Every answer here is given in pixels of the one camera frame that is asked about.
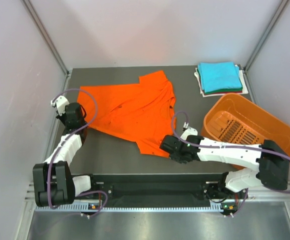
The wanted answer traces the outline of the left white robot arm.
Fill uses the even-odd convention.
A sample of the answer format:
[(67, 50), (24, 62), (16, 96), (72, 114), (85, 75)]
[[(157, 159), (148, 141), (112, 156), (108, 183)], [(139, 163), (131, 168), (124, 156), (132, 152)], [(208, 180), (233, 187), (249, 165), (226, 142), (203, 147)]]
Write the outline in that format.
[(38, 207), (55, 207), (73, 203), (80, 194), (93, 198), (98, 194), (97, 184), (88, 175), (72, 176), (69, 166), (83, 146), (87, 129), (86, 113), (77, 103), (64, 106), (63, 113), (57, 118), (64, 124), (65, 129), (60, 142), (43, 163), (33, 167), (33, 185), (35, 202)]

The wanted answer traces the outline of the orange t shirt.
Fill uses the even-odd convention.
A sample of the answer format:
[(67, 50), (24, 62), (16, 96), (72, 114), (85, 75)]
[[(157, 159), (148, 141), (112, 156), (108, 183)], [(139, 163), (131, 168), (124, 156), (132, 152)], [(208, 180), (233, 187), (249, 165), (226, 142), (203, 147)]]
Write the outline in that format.
[(89, 127), (137, 144), (143, 155), (166, 158), (159, 146), (172, 135), (176, 97), (160, 70), (139, 77), (139, 83), (81, 86), (77, 102), (86, 110)]

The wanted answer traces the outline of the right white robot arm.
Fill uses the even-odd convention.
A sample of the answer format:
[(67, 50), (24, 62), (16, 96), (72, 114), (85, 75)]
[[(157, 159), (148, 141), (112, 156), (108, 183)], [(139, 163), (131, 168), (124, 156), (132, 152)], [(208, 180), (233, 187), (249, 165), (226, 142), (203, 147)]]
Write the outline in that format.
[(242, 167), (238, 171), (223, 173), (218, 192), (224, 198), (252, 187), (264, 186), (275, 191), (288, 188), (290, 162), (286, 153), (273, 140), (243, 145), (200, 135), (189, 135), (186, 140), (166, 135), (160, 149), (179, 163), (219, 162)]

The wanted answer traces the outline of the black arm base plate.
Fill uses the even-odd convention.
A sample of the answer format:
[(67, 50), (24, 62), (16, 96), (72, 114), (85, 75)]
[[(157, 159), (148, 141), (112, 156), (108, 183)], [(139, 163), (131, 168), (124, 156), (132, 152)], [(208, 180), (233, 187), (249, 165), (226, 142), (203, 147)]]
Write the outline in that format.
[(107, 200), (108, 208), (209, 207), (220, 201), (235, 202), (246, 191), (219, 187), (220, 173), (92, 174), (91, 189), (80, 200)]

